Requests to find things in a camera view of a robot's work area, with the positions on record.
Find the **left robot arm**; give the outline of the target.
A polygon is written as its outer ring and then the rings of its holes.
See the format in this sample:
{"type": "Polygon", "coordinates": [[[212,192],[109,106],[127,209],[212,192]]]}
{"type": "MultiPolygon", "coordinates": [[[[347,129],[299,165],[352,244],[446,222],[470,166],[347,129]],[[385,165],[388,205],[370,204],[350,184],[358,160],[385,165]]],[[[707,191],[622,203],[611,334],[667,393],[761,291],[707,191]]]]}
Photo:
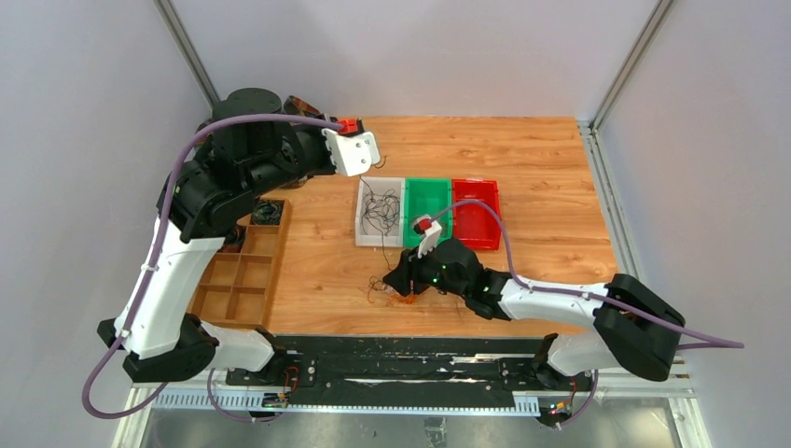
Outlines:
{"type": "Polygon", "coordinates": [[[243,369],[263,385],[285,374],[271,335],[228,329],[188,311],[203,273],[257,198],[303,177],[333,175],[327,115],[287,115],[273,91],[244,88],[216,103],[181,151],[157,203],[146,264],[127,307],[97,329],[124,351],[136,383],[174,383],[207,369],[243,369]]]}

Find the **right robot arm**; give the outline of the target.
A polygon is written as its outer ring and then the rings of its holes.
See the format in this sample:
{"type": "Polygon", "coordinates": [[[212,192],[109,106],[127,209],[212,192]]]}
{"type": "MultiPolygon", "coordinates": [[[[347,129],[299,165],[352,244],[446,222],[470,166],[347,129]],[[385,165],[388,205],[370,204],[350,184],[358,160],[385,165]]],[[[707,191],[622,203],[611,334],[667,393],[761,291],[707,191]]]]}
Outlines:
{"type": "Polygon", "coordinates": [[[637,278],[617,273],[607,283],[570,285],[485,267],[455,238],[422,255],[405,249],[383,283],[406,297],[432,287],[461,298],[484,319],[546,320],[582,329],[547,335],[532,366],[535,380],[555,389],[583,371],[620,367],[663,382],[680,341],[683,316],[637,278]]]}

